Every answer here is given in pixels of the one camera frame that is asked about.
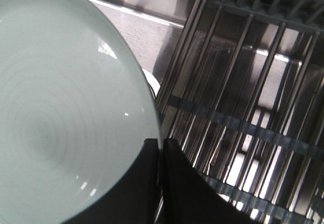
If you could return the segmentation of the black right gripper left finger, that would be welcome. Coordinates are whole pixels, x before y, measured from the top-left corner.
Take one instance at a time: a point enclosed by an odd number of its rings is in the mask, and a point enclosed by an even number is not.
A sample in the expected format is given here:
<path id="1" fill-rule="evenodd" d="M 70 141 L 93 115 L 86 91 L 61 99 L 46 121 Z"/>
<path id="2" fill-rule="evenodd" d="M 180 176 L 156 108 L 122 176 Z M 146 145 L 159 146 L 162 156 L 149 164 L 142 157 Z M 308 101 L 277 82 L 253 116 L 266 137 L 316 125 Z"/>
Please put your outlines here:
<path id="1" fill-rule="evenodd" d="M 158 140 L 144 140 L 137 158 L 113 188 L 65 223 L 154 223 L 158 162 Z"/>

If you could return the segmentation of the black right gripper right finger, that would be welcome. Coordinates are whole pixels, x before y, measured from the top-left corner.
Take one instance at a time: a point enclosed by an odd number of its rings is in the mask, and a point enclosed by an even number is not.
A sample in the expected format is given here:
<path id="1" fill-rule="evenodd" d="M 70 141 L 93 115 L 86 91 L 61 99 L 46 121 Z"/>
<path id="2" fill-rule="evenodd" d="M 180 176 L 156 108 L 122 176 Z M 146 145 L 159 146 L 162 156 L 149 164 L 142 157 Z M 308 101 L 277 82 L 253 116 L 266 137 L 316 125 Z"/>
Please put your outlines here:
<path id="1" fill-rule="evenodd" d="M 163 164 L 166 223 L 256 223 L 215 193 L 190 164 L 176 139 L 164 140 Z"/>

